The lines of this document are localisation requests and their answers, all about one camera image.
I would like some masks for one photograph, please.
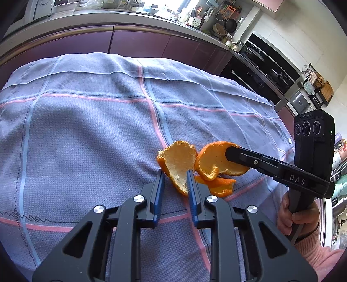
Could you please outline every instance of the orange peel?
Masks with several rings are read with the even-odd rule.
[[[220,198],[230,196],[234,191],[235,179],[219,178],[217,177],[213,181],[205,181],[200,175],[194,176],[195,181],[208,186],[211,195],[215,195]]]
[[[156,158],[159,166],[169,177],[175,188],[188,196],[187,171],[195,171],[197,152],[194,145],[186,141],[176,141],[166,149],[159,151]]]
[[[203,180],[213,181],[220,174],[240,176],[249,170],[249,167],[227,160],[225,151],[231,146],[239,148],[235,143],[219,141],[201,149],[195,161],[195,169]]]

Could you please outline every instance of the white wall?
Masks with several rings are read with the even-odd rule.
[[[250,34],[253,30],[275,45],[298,69],[312,63],[335,91],[347,75],[347,37],[318,0],[287,0],[275,19],[263,13]]]
[[[347,76],[335,91],[329,105],[322,109],[334,117],[335,132],[340,132],[347,139]]]

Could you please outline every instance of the countertop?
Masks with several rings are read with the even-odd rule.
[[[46,18],[33,23],[28,27],[9,35],[0,44],[0,57],[22,43],[49,34],[54,31],[65,30],[77,26],[96,25],[138,25],[149,26],[158,29],[165,29],[181,33],[186,36],[212,43],[220,48],[228,50],[229,47],[207,34],[198,31],[182,23],[145,15],[133,13],[131,11],[107,11],[107,10],[81,10],[75,12],[63,12],[53,14],[51,18]]]

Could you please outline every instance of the camera lens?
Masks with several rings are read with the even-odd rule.
[[[311,126],[309,122],[304,122],[303,125],[303,134],[304,136],[309,136],[311,133]]]
[[[315,135],[318,135],[321,131],[321,124],[319,123],[319,121],[315,121],[313,124],[313,132]]]
[[[299,134],[300,134],[300,131],[301,131],[300,124],[297,124],[296,127],[295,127],[295,133],[296,133],[296,135],[299,135]]]

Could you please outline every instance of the wicker basket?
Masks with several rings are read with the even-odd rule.
[[[316,88],[322,88],[324,86],[324,84],[325,84],[325,80],[324,80],[323,76],[321,76],[321,74],[319,72],[314,72],[314,73],[316,74],[317,79],[316,79],[316,81],[314,82],[313,85]]]

